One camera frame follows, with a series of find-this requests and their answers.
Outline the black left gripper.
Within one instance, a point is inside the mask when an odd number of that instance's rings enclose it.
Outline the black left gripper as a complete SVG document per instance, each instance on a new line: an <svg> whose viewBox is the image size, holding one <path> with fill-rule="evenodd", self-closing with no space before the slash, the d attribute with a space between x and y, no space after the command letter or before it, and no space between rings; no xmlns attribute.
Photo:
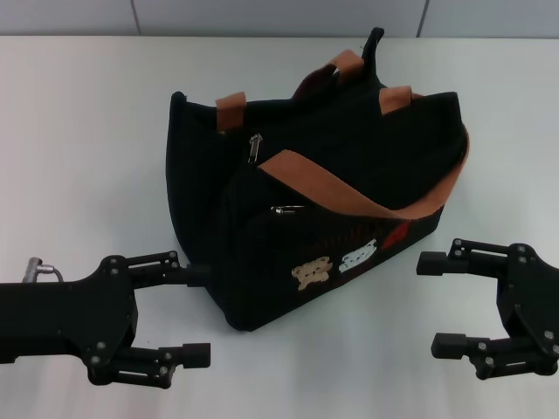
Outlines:
<svg viewBox="0 0 559 419"><path fill-rule="evenodd" d="M107 257L93 274L77 281L4 283L1 362L72 355L82 360L95 385L169 388L177 367L210 366L210 343L130 347L137 320L133 288L209 283L209 266L181 266L176 251Z"/></svg>

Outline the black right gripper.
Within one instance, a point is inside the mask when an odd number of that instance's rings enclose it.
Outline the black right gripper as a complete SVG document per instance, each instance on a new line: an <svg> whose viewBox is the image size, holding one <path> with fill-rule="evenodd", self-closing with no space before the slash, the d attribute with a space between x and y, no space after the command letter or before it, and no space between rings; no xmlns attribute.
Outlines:
<svg viewBox="0 0 559 419"><path fill-rule="evenodd" d="M558 270L529 245L487 244L455 238L448 253L422 251L417 275L446 273L499 278L497 306L507 339L436 333L431 354L466 357L480 380L558 371Z"/></svg>

